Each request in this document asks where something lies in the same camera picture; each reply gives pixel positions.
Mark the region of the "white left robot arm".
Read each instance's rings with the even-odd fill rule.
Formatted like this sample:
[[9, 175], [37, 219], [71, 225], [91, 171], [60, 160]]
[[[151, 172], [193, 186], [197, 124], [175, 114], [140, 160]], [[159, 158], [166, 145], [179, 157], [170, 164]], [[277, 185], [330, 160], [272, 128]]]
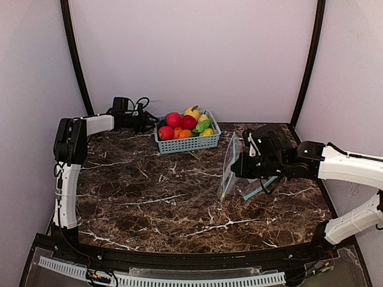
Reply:
[[155, 128], [159, 119], [145, 110], [149, 103], [148, 97], [136, 102], [126, 97], [115, 97], [112, 107], [103, 114], [60, 120], [53, 146], [56, 202], [52, 235], [70, 241], [77, 239], [77, 183], [87, 158], [89, 139], [112, 130], [131, 129], [141, 134]]

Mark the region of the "clear zip top bag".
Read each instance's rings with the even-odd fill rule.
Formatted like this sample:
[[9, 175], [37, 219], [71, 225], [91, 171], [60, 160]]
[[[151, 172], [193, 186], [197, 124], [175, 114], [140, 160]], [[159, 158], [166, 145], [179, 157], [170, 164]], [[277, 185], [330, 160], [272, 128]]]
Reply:
[[223, 174], [221, 184], [218, 189], [218, 198], [220, 203], [224, 202], [229, 195], [232, 195], [235, 192], [236, 176], [235, 173], [231, 170], [231, 166], [239, 158], [241, 151], [241, 141], [236, 136], [236, 133], [233, 132], [225, 153]]

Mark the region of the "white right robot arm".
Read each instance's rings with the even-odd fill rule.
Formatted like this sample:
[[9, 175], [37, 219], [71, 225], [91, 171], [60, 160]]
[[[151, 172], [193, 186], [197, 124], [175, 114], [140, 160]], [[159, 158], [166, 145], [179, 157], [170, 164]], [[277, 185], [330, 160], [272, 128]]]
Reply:
[[230, 169], [238, 178], [283, 176], [287, 179], [339, 180], [367, 185], [378, 192], [345, 215], [317, 225], [312, 243], [337, 245], [382, 223], [382, 158], [343, 151], [333, 143], [304, 141], [292, 146], [283, 129], [268, 124], [243, 132], [247, 152]]

